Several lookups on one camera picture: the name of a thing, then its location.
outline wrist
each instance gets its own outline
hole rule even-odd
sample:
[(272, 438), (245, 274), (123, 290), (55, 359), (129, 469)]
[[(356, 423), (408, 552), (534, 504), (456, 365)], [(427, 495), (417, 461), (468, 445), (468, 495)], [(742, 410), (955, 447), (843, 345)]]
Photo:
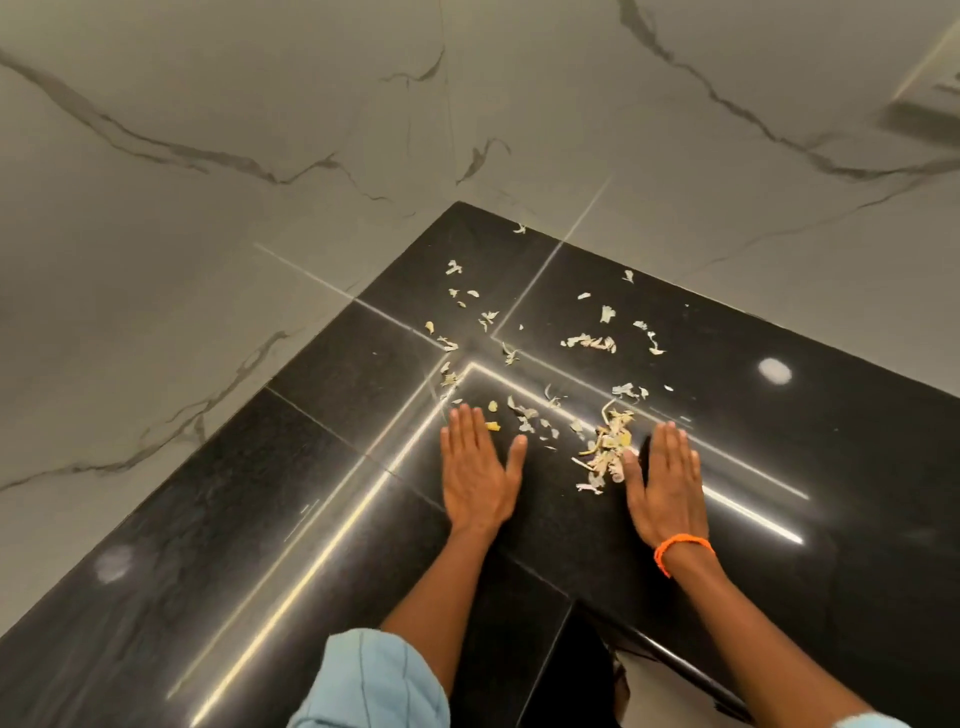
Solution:
[(495, 526), (488, 525), (454, 525), (450, 529), (450, 535), (447, 537), (446, 542), (463, 544), (465, 546), (470, 546), (476, 549), (482, 550), (486, 553), (490, 550), (490, 547), (493, 544), (493, 539), (496, 538), (496, 534), (500, 529)]
[(679, 542), (663, 553), (663, 565), (681, 586), (689, 579), (702, 579), (711, 575), (726, 578), (716, 554), (700, 544)]

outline light blue sleeve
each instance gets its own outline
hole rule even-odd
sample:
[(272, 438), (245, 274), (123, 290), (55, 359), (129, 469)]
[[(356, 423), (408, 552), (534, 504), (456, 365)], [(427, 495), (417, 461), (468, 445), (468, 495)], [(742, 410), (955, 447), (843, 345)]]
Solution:
[(351, 629), (326, 641), (324, 663), (287, 728), (449, 728), (444, 689), (397, 635)]
[(902, 720), (882, 716), (880, 713), (864, 713), (862, 716), (845, 717), (833, 728), (910, 728)]

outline black granite surface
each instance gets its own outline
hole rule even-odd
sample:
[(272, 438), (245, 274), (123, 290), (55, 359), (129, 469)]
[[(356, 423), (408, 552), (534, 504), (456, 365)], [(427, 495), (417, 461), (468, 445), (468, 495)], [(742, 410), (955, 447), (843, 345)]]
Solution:
[[(674, 419), (696, 442), (711, 540), (734, 582), (880, 710), (948, 721), (960, 401), (515, 229), (453, 206), (83, 559), (0, 639), (0, 724), (284, 724), (326, 637), (378, 624), (442, 547), (437, 437), (460, 398), (498, 402), (488, 419), (501, 451), (517, 433), (508, 396), (551, 426), (530, 436), (516, 513), (481, 577), (455, 723), (516, 723), (569, 597), (701, 687), (733, 689), (634, 533), (622, 488), (575, 488), (586, 472), (570, 458), (584, 445), (570, 422), (599, 422), (627, 381), (649, 390), (629, 404), (637, 441)], [(444, 274), (451, 258), (463, 274)], [(499, 311), (490, 331), (481, 311)], [(459, 349), (428, 341), (428, 320)], [(581, 332), (612, 336), (617, 352), (560, 346)], [(504, 340), (522, 349), (509, 367)], [(766, 357), (790, 368), (788, 383), (758, 372)], [(455, 392), (441, 386), (444, 361), (466, 374)]]

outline orange wristband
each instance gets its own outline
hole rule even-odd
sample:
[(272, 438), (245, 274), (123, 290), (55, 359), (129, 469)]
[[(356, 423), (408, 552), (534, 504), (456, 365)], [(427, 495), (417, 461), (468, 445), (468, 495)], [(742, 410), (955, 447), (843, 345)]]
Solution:
[(660, 570), (664, 575), (670, 579), (673, 578), (670, 575), (670, 572), (666, 570), (666, 567), (663, 565), (663, 554), (666, 553), (666, 550), (674, 544), (681, 544), (684, 542), (689, 542), (691, 544), (700, 544), (700, 546), (705, 546), (709, 549), (710, 553), (716, 555), (716, 551), (713, 550), (713, 546), (710, 545), (710, 542), (707, 539), (702, 539), (699, 536), (691, 536), (688, 533), (678, 533), (675, 536), (671, 536), (662, 544), (657, 546), (657, 550), (654, 551), (654, 561), (657, 562), (657, 566), (660, 567)]

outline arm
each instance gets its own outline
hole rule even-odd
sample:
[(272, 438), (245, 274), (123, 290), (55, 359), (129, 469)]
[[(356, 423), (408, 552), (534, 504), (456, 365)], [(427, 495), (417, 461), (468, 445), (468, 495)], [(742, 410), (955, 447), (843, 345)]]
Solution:
[[(708, 537), (700, 457), (673, 423), (657, 425), (644, 487), (624, 452), (627, 502), (640, 538), (656, 548), (678, 533)], [(760, 726), (828, 728), (867, 703), (807, 657), (727, 578), (708, 549), (674, 544), (663, 564), (693, 602)]]
[(527, 440), (518, 436), (504, 469), (496, 457), (483, 410), (450, 410), (441, 430), (444, 505), (451, 529), (444, 550), (380, 627), (399, 635), (453, 690), (477, 579), (500, 525), (514, 513)]

